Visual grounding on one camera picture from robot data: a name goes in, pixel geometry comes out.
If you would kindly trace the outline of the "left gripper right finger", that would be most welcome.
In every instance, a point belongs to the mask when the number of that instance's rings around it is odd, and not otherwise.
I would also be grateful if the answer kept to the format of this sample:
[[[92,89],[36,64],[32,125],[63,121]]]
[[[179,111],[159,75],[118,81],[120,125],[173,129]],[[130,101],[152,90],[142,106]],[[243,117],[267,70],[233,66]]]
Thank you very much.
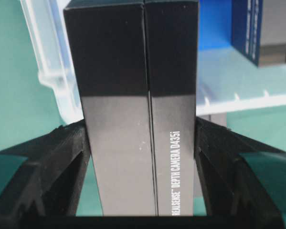
[[[286,151],[197,118],[194,157],[209,216],[286,222]]]

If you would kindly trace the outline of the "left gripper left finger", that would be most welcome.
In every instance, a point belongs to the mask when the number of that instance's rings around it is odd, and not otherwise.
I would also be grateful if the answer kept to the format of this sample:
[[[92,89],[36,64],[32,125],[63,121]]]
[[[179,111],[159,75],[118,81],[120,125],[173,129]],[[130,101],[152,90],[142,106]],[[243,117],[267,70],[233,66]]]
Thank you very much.
[[[90,159],[85,122],[0,151],[0,222],[74,216]]]

